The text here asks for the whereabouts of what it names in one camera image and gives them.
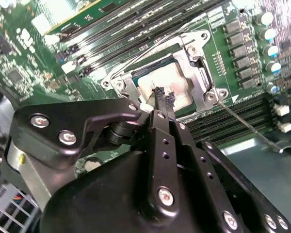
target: mounting screw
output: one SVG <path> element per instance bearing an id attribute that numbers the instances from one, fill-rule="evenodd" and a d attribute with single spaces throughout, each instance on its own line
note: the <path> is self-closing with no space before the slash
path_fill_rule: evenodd
<path id="1" fill-rule="evenodd" d="M 129 107 L 131 110 L 133 110 L 133 111 L 137 111 L 137 110 L 138 110 L 138 108 L 137 108 L 134 104 L 132 104 L 132 103 L 130 103 L 130 104 L 128 105 L 128 107 Z"/>
<path id="2" fill-rule="evenodd" d="M 190 45 L 188 47 L 188 54 L 192 57 L 195 57 L 197 55 L 197 49 L 193 45 Z"/>
<path id="3" fill-rule="evenodd" d="M 164 205 L 171 206 L 174 203 L 173 195 L 165 188 L 159 189 L 159 198 Z"/>
<path id="4" fill-rule="evenodd" d="M 223 212 L 223 217 L 224 217 L 225 222 L 228 224 L 228 226 L 231 229 L 236 230 L 238 228 L 237 221 L 236 221 L 236 219 L 234 218 L 234 216 L 230 212 L 224 211 Z"/>
<path id="5" fill-rule="evenodd" d="M 214 94 L 213 94 L 212 92 L 208 92 L 208 93 L 206 94 L 206 100 L 208 100 L 208 101 L 212 101 L 213 98 L 214 98 Z"/>
<path id="6" fill-rule="evenodd" d="M 205 144 L 209 149 L 212 149 L 212 145 L 209 142 L 206 142 Z"/>
<path id="7" fill-rule="evenodd" d="M 58 139 L 60 142 L 65 145 L 73 145 L 77 142 L 77 137 L 71 131 L 64 131 L 58 135 Z"/>
<path id="8" fill-rule="evenodd" d="M 30 123 L 38 128 L 45 128 L 49 125 L 49 120 L 44 116 L 33 116 L 30 119 Z"/>
<path id="9" fill-rule="evenodd" d="M 102 84 L 103 84 L 105 87 L 108 87 L 108 86 L 110 86 L 110 83 L 109 83 L 109 82 L 107 82 L 107 81 L 104 81 Z"/>
<path id="10" fill-rule="evenodd" d="M 274 222 L 274 220 L 269 215 L 265 215 L 264 217 L 265 217 L 265 220 L 266 220 L 267 224 L 271 228 L 273 228 L 273 229 L 276 229 L 277 228 L 276 223 Z"/>
<path id="11" fill-rule="evenodd" d="M 282 219 L 282 217 L 277 216 L 277 220 L 283 229 L 287 230 L 289 228 L 287 223 Z"/>
<path id="12" fill-rule="evenodd" d="M 180 126 L 180 128 L 182 128 L 183 130 L 185 130 L 185 129 L 186 129 L 185 125 L 184 125 L 184 124 L 182 124 L 182 123 L 179 123 L 179 126 Z"/>
<path id="13" fill-rule="evenodd" d="M 208 35 L 207 35 L 206 33 L 203 33 L 203 34 L 202 34 L 202 39 L 203 39 L 203 40 L 206 40 L 207 38 L 208 38 Z"/>
<path id="14" fill-rule="evenodd" d="M 158 112 L 157 115 L 158 115 L 160 118 L 165 119 L 165 116 L 163 115 L 163 113 Z"/>

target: integrated circuit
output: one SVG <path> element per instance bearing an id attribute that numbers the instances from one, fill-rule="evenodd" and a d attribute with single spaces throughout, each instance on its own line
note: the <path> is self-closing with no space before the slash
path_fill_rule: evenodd
<path id="1" fill-rule="evenodd" d="M 290 47 L 291 47 L 291 41 L 290 40 L 286 40 L 286 41 L 280 43 L 280 49 L 281 49 L 281 51 L 286 51 Z"/>
<path id="2" fill-rule="evenodd" d="M 7 42 L 6 39 L 2 35 L 0 35 L 0 55 L 8 54 L 11 51 L 12 51 L 12 48 L 9 42 Z"/>
<path id="3" fill-rule="evenodd" d="M 235 62 L 235 65 L 238 69 L 248 67 L 250 65 L 250 60 L 248 57 L 244 57 L 242 59 L 239 59 Z"/>
<path id="4" fill-rule="evenodd" d="M 232 55 L 234 58 L 243 57 L 247 54 L 247 47 L 242 45 L 232 50 Z"/>
<path id="5" fill-rule="evenodd" d="M 109 3 L 108 5 L 101 7 L 99 10 L 101 12 L 108 12 L 113 10 L 116 7 L 116 4 L 114 2 Z"/>
<path id="6" fill-rule="evenodd" d="M 238 31 L 241 28 L 241 25 L 239 23 L 239 21 L 236 19 L 230 23 L 227 23 L 225 25 L 225 31 L 226 33 L 230 34 L 230 33 L 234 33 L 236 31 Z"/>
<path id="7" fill-rule="evenodd" d="M 256 84 L 256 81 L 254 79 L 249 79 L 249 80 L 243 81 L 241 83 L 243 89 L 251 88 L 251 87 L 255 86 L 255 84 Z"/>
<path id="8" fill-rule="evenodd" d="M 231 37 L 228 38 L 230 45 L 237 45 L 244 41 L 243 33 L 237 33 Z"/>
<path id="9" fill-rule="evenodd" d="M 16 84 L 23 79 L 23 76 L 19 73 L 17 69 L 11 70 L 6 76 L 13 84 Z"/>
<path id="10" fill-rule="evenodd" d="M 246 79 L 246 78 L 249 78 L 253 75 L 253 71 L 252 71 L 252 68 L 249 67 L 247 69 L 244 69 L 240 72 L 238 72 L 238 76 L 241 78 L 241 79 Z"/>

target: motherboard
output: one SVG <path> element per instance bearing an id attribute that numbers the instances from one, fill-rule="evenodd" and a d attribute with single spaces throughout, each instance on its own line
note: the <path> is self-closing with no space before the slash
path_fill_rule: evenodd
<path id="1" fill-rule="evenodd" d="M 291 0 L 0 0 L 0 91 L 15 108 L 130 98 L 151 111 L 156 86 L 196 142 L 250 134 L 216 100 L 290 131 Z"/>

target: green circuit board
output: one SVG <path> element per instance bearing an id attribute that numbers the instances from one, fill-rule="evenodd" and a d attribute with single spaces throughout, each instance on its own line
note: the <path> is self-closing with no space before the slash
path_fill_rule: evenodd
<path id="1" fill-rule="evenodd" d="M 187 21 L 197 18 L 187 32 L 208 30 L 211 38 L 203 47 L 216 87 L 229 92 L 224 103 L 235 105 L 269 92 L 288 97 L 291 106 L 291 0 L 279 1 L 209 1 L 191 0 L 17 0 L 14 5 L 0 6 L 0 86 L 8 91 L 19 106 L 64 101 L 117 98 L 106 90 L 101 80 L 118 64 L 142 53 Z M 258 15 L 271 12 L 273 22 L 260 25 Z M 237 20 L 248 29 L 249 47 L 253 54 L 255 78 L 243 84 L 235 65 L 227 25 Z M 276 30 L 267 41 L 260 37 L 266 29 Z M 277 45 L 279 54 L 269 57 L 265 46 Z M 73 46 L 80 47 L 63 60 L 56 55 Z M 78 59 L 66 73 L 62 65 Z M 270 72 L 270 62 L 281 64 L 279 72 Z M 205 111 L 185 120 L 190 122 L 216 112 Z M 177 112 L 185 116 L 192 109 Z"/>

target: black memory slot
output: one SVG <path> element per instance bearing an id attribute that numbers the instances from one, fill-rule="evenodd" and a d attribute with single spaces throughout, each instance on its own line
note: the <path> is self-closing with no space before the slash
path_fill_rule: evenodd
<path id="1" fill-rule="evenodd" d="M 188 5 L 192 5 L 192 3 L 190 3 L 191 0 L 187 0 L 186 2 L 188 2 L 188 3 L 185 6 L 182 6 L 180 9 L 177 8 L 177 7 L 179 6 L 179 4 L 182 4 L 181 2 L 179 2 L 179 4 L 177 6 L 175 6 L 174 8 L 172 8 L 172 10 L 169 9 L 169 8 L 166 8 L 165 10 L 163 10 L 163 11 L 160 12 L 159 17 L 158 18 L 155 18 L 155 20 L 157 20 L 157 19 L 162 20 L 162 17 L 169 18 L 169 17 L 171 17 L 171 16 L 173 16 L 175 14 L 174 12 L 172 12 L 175 9 L 179 9 L 178 11 L 180 12 L 181 10 L 186 9 L 188 7 Z M 151 11 L 153 9 L 156 9 L 160 5 L 162 5 L 161 2 L 159 4 L 156 4 L 155 7 L 151 7 L 151 9 L 148 9 L 148 10 Z M 128 40 L 132 34 L 137 34 L 139 31 L 143 31 L 146 28 L 151 28 L 152 26 L 154 26 L 156 24 L 157 24 L 157 22 L 155 22 L 154 20 L 152 20 L 152 18 L 150 18 L 147 22 L 141 22 L 139 24 L 133 25 L 133 26 L 129 27 L 125 31 L 125 33 L 123 33 L 123 34 L 121 34 L 119 36 L 112 37 L 110 40 L 105 41 L 101 45 L 98 45 L 94 49 L 90 50 L 87 54 L 85 54 L 85 56 L 87 56 L 87 59 L 89 59 L 91 57 L 96 56 L 97 55 L 96 54 L 97 52 L 103 53 L 106 50 L 108 50 L 109 48 L 111 48 L 112 46 L 114 46 L 115 43 L 121 42 L 121 40 L 124 40 L 124 39 Z M 107 32 L 107 33 L 108 34 L 115 33 L 116 31 L 120 30 L 121 28 L 123 28 L 126 25 L 127 25 L 127 22 L 125 22 L 123 25 L 117 26 L 114 30 L 112 30 L 111 32 Z M 94 41 L 97 41 L 97 40 L 102 39 L 105 36 L 105 34 L 106 33 L 99 33 L 97 35 L 93 35 L 93 38 L 91 38 L 91 41 L 90 42 L 86 42 L 86 45 L 84 45 L 83 47 L 88 46 L 89 44 L 93 43 Z"/>
<path id="2" fill-rule="evenodd" d="M 134 0 L 134 1 L 128 1 L 126 2 L 124 5 L 120 6 L 119 8 L 115 9 L 114 11 L 111 11 L 109 14 L 107 14 L 106 16 L 97 19 L 95 22 L 77 30 L 75 33 L 72 33 L 71 35 L 69 35 L 69 40 L 76 38 L 77 36 L 87 32 L 88 30 L 90 30 L 93 27 L 98 26 L 100 23 L 104 23 L 105 21 L 108 21 L 109 19 L 114 18 L 115 16 L 117 16 L 119 13 L 123 12 L 125 9 L 127 9 L 129 6 L 135 4 L 139 2 L 139 0 Z"/>
<path id="3" fill-rule="evenodd" d="M 81 42 L 79 42 L 78 45 L 85 44 L 83 46 L 80 46 L 80 48 L 85 47 L 85 46 L 88 46 L 89 44 L 91 44 L 91 43 L 93 43 L 93 42 L 95 42 L 97 40 L 100 40 L 106 34 L 112 34 L 112 33 L 116 32 L 116 31 L 122 29 L 124 26 L 127 25 L 128 22 L 133 22 L 134 20 L 138 19 L 143 12 L 145 12 L 145 11 L 151 11 L 152 9 L 155 9 L 155 7 L 158 7 L 161 4 L 162 3 L 160 1 L 157 2 L 157 0 L 149 1 L 144 6 L 143 9 L 138 10 L 138 11 L 131 11 L 131 13 L 129 15 L 126 15 L 125 18 L 122 18 L 119 21 L 115 21 L 113 24 L 108 25 L 102 31 L 100 31 L 98 33 L 89 35 L 88 37 L 84 38 Z M 95 26 L 97 26 L 97 24 L 91 25 L 91 27 L 87 28 L 86 31 L 90 30 L 91 28 L 93 28 Z"/>
<path id="4" fill-rule="evenodd" d="M 276 128 L 277 118 L 273 110 L 274 101 L 269 94 L 252 98 L 231 107 L 235 113 L 246 120 L 257 130 Z M 195 142 L 210 139 L 214 143 L 222 144 L 251 133 L 241 122 L 225 110 L 199 118 L 187 124 Z"/>
<path id="5" fill-rule="evenodd" d="M 263 117 L 265 114 L 267 114 L 267 110 L 265 110 L 263 107 L 259 108 L 259 109 L 255 109 L 255 111 L 247 111 L 245 113 L 242 113 L 241 117 L 246 120 L 252 120 L 255 117 Z M 204 133 L 213 133 L 215 131 L 219 131 L 219 130 L 228 130 L 231 128 L 231 126 L 233 125 L 237 125 L 239 123 L 239 121 L 234 118 L 234 117 L 229 117 L 227 119 L 225 119 L 224 121 L 221 121 L 220 124 L 217 123 L 213 123 L 211 125 L 205 125 L 205 126 L 201 126 L 198 129 L 195 130 L 190 130 L 191 134 L 194 135 L 194 137 L 199 137 L 200 135 L 203 135 Z"/>
<path id="6" fill-rule="evenodd" d="M 146 44 L 147 41 L 151 40 L 152 38 L 155 38 L 155 37 L 158 38 L 160 36 L 163 36 L 163 35 L 169 34 L 171 32 L 174 32 L 181 25 L 191 21 L 192 19 L 197 17 L 200 13 L 202 13 L 204 11 L 210 11 L 214 7 L 217 7 L 217 5 L 219 3 L 224 3 L 226 1 L 227 0 L 218 0 L 218 1 L 208 2 L 208 4 L 205 4 L 207 6 L 196 8 L 196 11 L 194 11 L 194 10 L 193 11 L 189 11 L 190 14 L 186 15 L 185 17 L 179 17 L 177 20 L 171 21 L 170 24 L 164 25 L 163 28 L 161 28 L 159 31 L 157 31 L 157 30 L 153 31 L 152 34 L 145 34 L 144 37 L 142 37 L 141 39 L 138 39 L 132 45 L 130 45 L 128 43 L 127 45 L 123 46 L 122 48 L 117 49 L 115 52 L 113 52 L 113 53 L 111 53 L 111 54 L 109 54 L 109 55 L 107 55 L 107 56 L 95 61 L 94 63 L 90 64 L 88 67 L 91 67 L 93 69 L 93 71 L 95 69 L 97 69 L 97 68 L 103 67 L 107 63 L 118 59 L 120 56 L 123 55 L 123 53 L 128 53 L 130 50 L 134 50 L 135 48 Z M 114 44 L 108 45 L 107 48 L 104 49 L 104 51 L 112 48 L 113 46 L 114 46 Z"/>

